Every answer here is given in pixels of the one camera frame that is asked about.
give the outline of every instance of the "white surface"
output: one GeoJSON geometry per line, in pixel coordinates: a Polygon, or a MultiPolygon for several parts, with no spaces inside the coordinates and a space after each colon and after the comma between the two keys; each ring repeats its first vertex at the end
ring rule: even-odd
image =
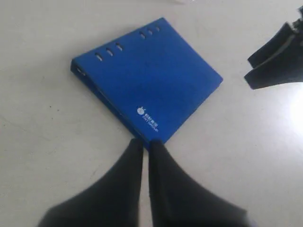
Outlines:
{"type": "MultiPolygon", "coordinates": [[[[260,227],[303,226],[303,84],[253,91],[243,79],[247,57],[299,17],[302,1],[124,2],[1,1],[0,226],[35,226],[117,161],[132,135],[70,61],[162,16],[224,77],[167,142],[172,156],[260,227]]],[[[147,162],[141,226],[150,227],[147,162]]]]}

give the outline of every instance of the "logo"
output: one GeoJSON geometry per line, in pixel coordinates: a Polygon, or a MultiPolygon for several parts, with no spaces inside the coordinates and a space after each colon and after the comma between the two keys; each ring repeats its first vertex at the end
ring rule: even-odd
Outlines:
{"type": "Polygon", "coordinates": [[[139,107],[138,109],[137,109],[137,113],[140,115],[140,116],[142,116],[142,118],[143,118],[143,120],[154,130],[154,131],[156,131],[156,132],[158,132],[159,131],[159,129],[158,129],[158,123],[156,123],[155,121],[154,121],[154,119],[149,115],[149,114],[147,114],[146,113],[146,109],[144,109],[143,108],[143,106],[141,106],[141,107],[139,107]]]}
{"type": "Polygon", "coordinates": [[[143,115],[146,109],[143,109],[143,106],[137,109],[139,115],[143,115]]]}

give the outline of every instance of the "white table surface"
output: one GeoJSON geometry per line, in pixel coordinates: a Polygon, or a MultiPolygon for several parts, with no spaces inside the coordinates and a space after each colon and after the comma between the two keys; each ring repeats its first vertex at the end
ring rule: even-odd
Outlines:
{"type": "MultiPolygon", "coordinates": [[[[303,84],[253,91],[243,79],[247,57],[299,18],[301,4],[2,0],[0,226],[35,226],[117,161],[133,136],[70,73],[70,61],[162,16],[224,78],[166,143],[172,156],[260,227],[303,226],[303,84]]],[[[147,163],[145,155],[140,222],[151,227],[147,163]]]]}

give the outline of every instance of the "printed logo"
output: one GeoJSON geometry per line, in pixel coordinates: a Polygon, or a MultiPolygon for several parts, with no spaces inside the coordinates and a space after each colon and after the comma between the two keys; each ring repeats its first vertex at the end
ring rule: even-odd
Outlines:
{"type": "Polygon", "coordinates": [[[139,115],[143,115],[145,113],[145,109],[143,109],[143,106],[137,109],[137,112],[139,115]]]}
{"type": "Polygon", "coordinates": [[[157,128],[159,126],[158,123],[156,123],[149,114],[145,113],[145,111],[146,111],[146,109],[144,109],[143,106],[139,107],[137,109],[137,113],[142,116],[142,118],[146,121],[146,123],[152,129],[154,129],[156,132],[158,132],[159,131],[158,128],[157,128]]]}

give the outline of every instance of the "black object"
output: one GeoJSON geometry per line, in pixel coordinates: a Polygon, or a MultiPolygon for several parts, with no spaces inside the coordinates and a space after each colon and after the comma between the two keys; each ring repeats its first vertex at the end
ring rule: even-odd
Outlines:
{"type": "MultiPolygon", "coordinates": [[[[39,227],[137,227],[143,144],[132,140],[92,187],[52,208],[39,227]]],[[[161,141],[150,143],[149,181],[155,227],[252,227],[242,210],[190,178],[161,141]]]]}
{"type": "Polygon", "coordinates": [[[136,227],[143,144],[131,140],[117,163],[93,186],[50,209],[38,227],[136,227]]]}
{"type": "Polygon", "coordinates": [[[248,58],[253,70],[245,79],[252,89],[303,82],[303,7],[301,18],[279,32],[248,58]]]}

